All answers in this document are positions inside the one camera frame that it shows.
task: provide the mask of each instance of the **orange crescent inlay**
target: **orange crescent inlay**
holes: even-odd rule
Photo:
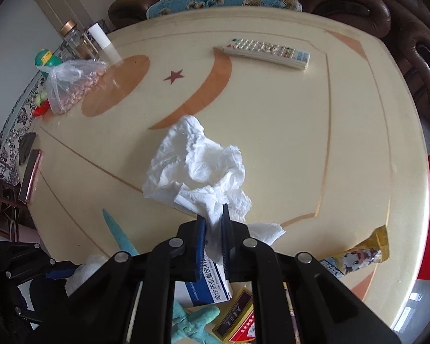
[[[102,115],[116,106],[140,84],[149,68],[150,59],[145,55],[133,55],[111,66],[83,99],[83,115]]]
[[[358,53],[360,57],[365,58],[368,60],[368,57],[366,57],[365,50],[363,50],[363,47],[361,46],[360,41],[350,38],[349,36],[343,35],[342,33],[326,30],[328,33],[332,34],[336,39],[340,40],[344,44],[346,44],[349,48],[351,48],[354,52]]]
[[[362,280],[354,288],[352,288],[352,293],[357,296],[361,301],[365,300],[366,293],[370,288],[371,282],[374,277],[374,272],[372,272],[368,277]]]
[[[203,110],[225,89],[231,77],[232,64],[220,49],[214,48],[214,65],[197,91],[179,108],[149,129],[162,129],[175,124],[184,115],[194,115]]]

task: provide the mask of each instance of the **brown leather sofa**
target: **brown leather sofa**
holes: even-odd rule
[[[117,0],[109,16],[118,28],[146,19],[159,0]],[[422,0],[299,0],[303,11],[343,22],[385,43],[421,116],[430,122],[430,12]]]

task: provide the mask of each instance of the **remote control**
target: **remote control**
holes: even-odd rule
[[[283,45],[269,42],[232,39],[222,50],[226,54],[242,55],[244,57],[260,59],[285,66],[305,70],[309,64],[310,53],[303,52]]]

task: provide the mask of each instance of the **floral tablecloth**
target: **floral tablecloth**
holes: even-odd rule
[[[73,59],[74,55],[65,45],[61,45],[55,52],[62,61]],[[19,141],[33,122],[35,97],[43,90],[45,77],[39,71],[16,101],[8,119],[0,133],[0,178],[11,185],[19,183],[15,161],[18,157]]]

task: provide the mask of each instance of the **green plastic bottle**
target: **green plastic bottle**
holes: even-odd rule
[[[62,61],[53,55],[48,49],[40,50],[35,57],[35,66],[54,67],[61,64]],[[46,72],[42,71],[44,77],[48,77]]]

